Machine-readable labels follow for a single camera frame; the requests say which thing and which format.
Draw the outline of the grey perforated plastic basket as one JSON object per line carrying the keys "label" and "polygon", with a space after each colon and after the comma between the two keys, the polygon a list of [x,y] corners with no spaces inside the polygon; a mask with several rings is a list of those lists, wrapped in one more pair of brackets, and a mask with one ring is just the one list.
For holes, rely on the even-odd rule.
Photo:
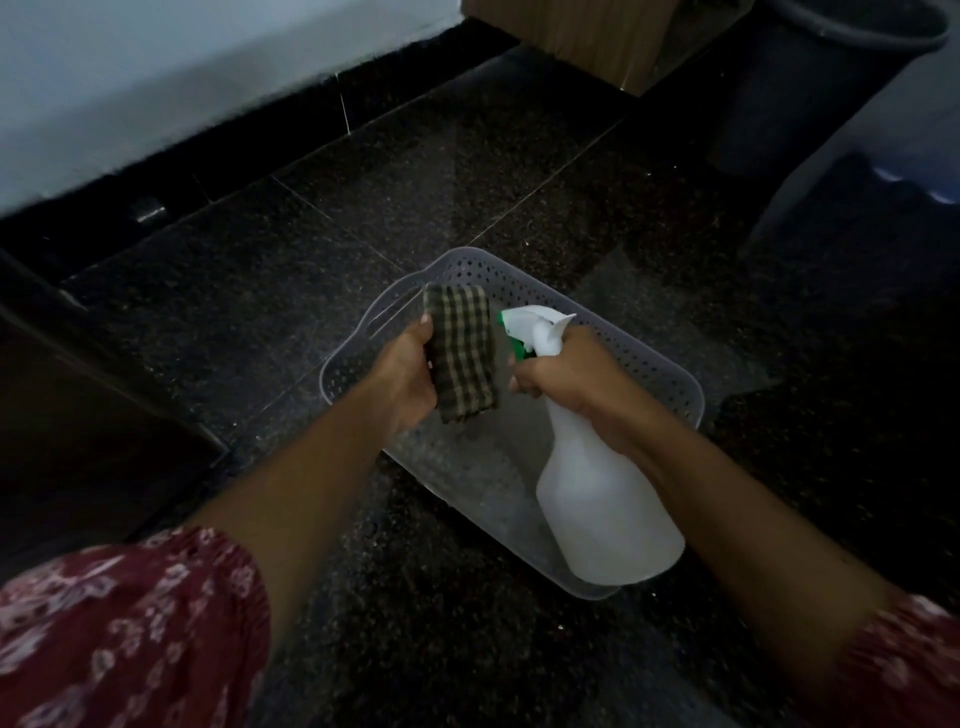
{"label": "grey perforated plastic basket", "polygon": [[[332,405],[371,369],[384,343],[423,313],[426,285],[482,285],[492,312],[546,305],[591,327],[621,366],[658,402],[691,428],[705,413],[704,392],[680,365],[596,316],[569,297],[483,249],[450,249],[421,271],[390,285],[366,310],[353,334],[321,367],[319,392]],[[552,445],[546,407],[506,391],[508,336],[494,324],[495,383],[500,404],[463,423],[443,424],[438,413],[399,435],[385,454],[429,492],[481,528],[505,549],[571,596],[603,601],[621,588],[578,580],[570,572],[537,503],[539,473]]]}

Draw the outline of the person's left hand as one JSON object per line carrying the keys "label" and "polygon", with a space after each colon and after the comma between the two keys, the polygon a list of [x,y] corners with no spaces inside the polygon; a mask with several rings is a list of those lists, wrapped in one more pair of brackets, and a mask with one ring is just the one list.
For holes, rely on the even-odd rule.
{"label": "person's left hand", "polygon": [[404,368],[396,363],[394,340],[398,336],[381,349],[366,377],[390,438],[413,429],[438,406],[429,361],[428,368]]}

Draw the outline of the checkered cleaning cloth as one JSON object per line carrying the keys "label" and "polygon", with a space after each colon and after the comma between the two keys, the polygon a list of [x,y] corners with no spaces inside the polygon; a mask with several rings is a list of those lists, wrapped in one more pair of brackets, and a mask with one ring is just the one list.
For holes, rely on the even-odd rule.
{"label": "checkered cleaning cloth", "polygon": [[486,291],[429,283],[422,300],[433,323],[426,352],[440,421],[459,424],[497,408],[496,342]]}

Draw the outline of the red floral garment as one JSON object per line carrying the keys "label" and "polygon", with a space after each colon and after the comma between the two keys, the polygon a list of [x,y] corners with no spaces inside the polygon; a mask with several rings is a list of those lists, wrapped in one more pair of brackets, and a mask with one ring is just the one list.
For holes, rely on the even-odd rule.
{"label": "red floral garment", "polygon": [[64,554],[0,586],[0,728],[246,728],[270,640],[258,565],[222,532]]}

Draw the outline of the white spray bottle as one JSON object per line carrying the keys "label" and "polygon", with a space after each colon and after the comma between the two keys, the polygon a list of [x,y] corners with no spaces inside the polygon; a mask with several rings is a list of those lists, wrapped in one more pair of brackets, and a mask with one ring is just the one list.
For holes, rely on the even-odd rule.
{"label": "white spray bottle", "polygon": [[670,571],[687,543],[648,477],[584,417],[540,402],[552,444],[534,495],[573,577],[620,588]]}

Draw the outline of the person's right hand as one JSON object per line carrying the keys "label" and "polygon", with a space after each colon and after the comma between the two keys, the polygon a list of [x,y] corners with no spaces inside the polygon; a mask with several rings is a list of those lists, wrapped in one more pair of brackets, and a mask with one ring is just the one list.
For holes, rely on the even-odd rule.
{"label": "person's right hand", "polygon": [[641,393],[640,387],[584,325],[574,325],[562,337],[555,358],[553,395],[549,400],[587,421],[608,445],[624,433],[622,421]]}

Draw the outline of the dark plastic bin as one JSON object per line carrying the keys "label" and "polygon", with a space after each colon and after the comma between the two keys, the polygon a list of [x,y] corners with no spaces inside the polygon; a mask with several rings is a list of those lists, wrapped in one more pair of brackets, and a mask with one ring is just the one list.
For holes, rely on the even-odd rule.
{"label": "dark plastic bin", "polygon": [[782,180],[950,30],[934,0],[755,0],[709,163]]}

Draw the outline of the person's left forearm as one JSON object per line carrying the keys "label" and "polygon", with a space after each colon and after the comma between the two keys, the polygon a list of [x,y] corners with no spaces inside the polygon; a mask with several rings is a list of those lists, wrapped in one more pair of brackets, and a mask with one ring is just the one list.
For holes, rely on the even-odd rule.
{"label": "person's left forearm", "polygon": [[255,561],[269,600],[271,657],[295,626],[399,424],[395,392],[385,380],[367,377],[184,523],[225,534]]}

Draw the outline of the person's right forearm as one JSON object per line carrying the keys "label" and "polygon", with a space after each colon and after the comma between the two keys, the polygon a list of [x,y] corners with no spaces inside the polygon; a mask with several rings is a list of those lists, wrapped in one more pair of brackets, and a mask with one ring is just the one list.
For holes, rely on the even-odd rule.
{"label": "person's right forearm", "polygon": [[658,403],[594,425],[651,481],[800,694],[825,703],[842,651],[891,604],[890,582]]}

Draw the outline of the brown wooden cabinet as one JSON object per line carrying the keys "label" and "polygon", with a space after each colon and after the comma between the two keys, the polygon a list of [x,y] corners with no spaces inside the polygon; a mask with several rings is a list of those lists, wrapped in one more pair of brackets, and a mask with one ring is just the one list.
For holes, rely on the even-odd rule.
{"label": "brown wooden cabinet", "polygon": [[461,12],[642,96],[744,18],[756,0],[461,0]]}

